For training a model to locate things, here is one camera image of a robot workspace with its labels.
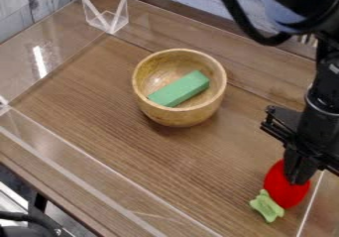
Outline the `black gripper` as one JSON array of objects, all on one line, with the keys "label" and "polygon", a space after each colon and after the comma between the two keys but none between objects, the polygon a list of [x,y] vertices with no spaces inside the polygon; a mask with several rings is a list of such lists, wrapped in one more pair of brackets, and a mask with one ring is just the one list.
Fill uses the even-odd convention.
[{"label": "black gripper", "polygon": [[302,112],[269,105],[261,128],[282,142],[283,173],[305,185],[317,171],[339,176],[339,82],[313,84]]}]

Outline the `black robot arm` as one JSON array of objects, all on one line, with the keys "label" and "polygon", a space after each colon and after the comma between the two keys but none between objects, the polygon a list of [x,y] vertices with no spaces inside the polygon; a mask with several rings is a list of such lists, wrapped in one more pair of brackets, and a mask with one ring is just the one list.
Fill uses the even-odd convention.
[{"label": "black robot arm", "polygon": [[318,40],[316,76],[305,109],[270,105],[261,128],[285,147],[283,175],[305,184],[317,171],[339,176],[339,0],[262,0],[267,16],[290,35]]}]

